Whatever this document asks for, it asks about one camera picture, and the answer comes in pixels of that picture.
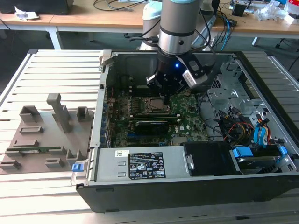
blue clip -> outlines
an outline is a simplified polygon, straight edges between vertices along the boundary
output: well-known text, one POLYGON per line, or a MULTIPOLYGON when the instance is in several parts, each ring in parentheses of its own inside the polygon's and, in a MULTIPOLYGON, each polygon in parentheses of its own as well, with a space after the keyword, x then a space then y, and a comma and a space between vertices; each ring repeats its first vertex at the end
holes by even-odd
POLYGON ((233 153, 235 158, 253 156, 252 151, 249 147, 236 147, 235 149, 233 149, 233 153))
POLYGON ((72 172, 83 172, 84 171, 84 164, 75 163, 71 168, 72 172))
POLYGON ((282 155, 288 154, 288 151, 286 150, 286 148, 284 146, 279 147, 279 150, 280 150, 282 155))

plastic bag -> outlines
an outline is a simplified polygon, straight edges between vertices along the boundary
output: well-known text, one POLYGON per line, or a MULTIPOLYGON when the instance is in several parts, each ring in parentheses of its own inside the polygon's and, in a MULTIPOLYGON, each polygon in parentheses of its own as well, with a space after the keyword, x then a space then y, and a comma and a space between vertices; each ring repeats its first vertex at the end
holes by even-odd
POLYGON ((254 16, 259 21, 268 20, 268 19, 273 19, 276 21, 277 17, 283 19, 285 15, 286 15, 285 11, 276 7, 273 2, 267 4, 265 8, 258 9, 254 12, 254 16))

floor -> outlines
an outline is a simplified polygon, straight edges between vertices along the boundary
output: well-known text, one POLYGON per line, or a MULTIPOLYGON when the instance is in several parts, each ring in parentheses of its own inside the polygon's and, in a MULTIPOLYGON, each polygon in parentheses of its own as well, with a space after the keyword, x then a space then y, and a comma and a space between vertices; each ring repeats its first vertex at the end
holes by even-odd
MULTIPOLYGON (((123 34, 96 33, 95 41, 88 41, 88 33, 61 32, 64 49, 136 49, 140 41, 129 42, 123 34)), ((265 51, 274 55, 287 69, 294 59, 299 56, 298 40, 287 40, 281 43, 279 49, 275 48, 279 39, 262 38, 259 45, 251 45, 253 38, 232 37, 225 50, 233 51, 265 51)), ((7 31, 7 39, 0 39, 0 92, 2 92, 22 59, 29 49, 53 49, 51 40, 46 38, 43 31, 7 31)), ((299 78, 299 60, 291 69, 291 74, 299 78)))

robotic end effector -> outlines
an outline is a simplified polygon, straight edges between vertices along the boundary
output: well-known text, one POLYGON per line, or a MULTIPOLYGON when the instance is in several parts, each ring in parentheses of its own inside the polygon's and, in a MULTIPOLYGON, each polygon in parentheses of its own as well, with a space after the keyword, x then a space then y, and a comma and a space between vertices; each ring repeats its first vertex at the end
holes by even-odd
POLYGON ((207 80, 212 66, 202 66, 190 51, 202 0, 163 0, 157 68, 147 86, 169 104, 170 96, 207 80))

motherboard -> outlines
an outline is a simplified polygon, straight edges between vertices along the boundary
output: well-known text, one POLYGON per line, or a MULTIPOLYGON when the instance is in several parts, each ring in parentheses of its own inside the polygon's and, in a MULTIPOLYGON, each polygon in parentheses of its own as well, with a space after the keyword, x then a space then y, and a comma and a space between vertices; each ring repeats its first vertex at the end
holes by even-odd
POLYGON ((108 105, 111 147, 178 146, 208 140, 197 97, 190 90, 173 96, 169 105, 160 97, 120 91, 108 105))

